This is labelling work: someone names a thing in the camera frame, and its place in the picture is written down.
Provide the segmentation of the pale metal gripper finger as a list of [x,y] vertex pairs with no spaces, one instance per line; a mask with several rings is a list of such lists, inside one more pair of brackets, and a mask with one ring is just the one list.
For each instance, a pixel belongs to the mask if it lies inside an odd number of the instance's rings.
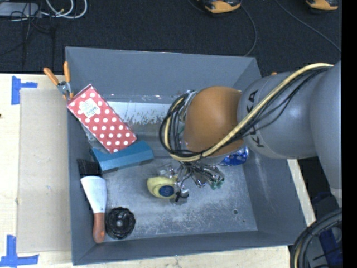
[[158,173],[159,176],[166,178],[178,178],[180,171],[181,166],[163,165],[159,168]]
[[173,204],[184,204],[187,202],[189,198],[189,190],[188,189],[180,189],[175,193],[173,198]]

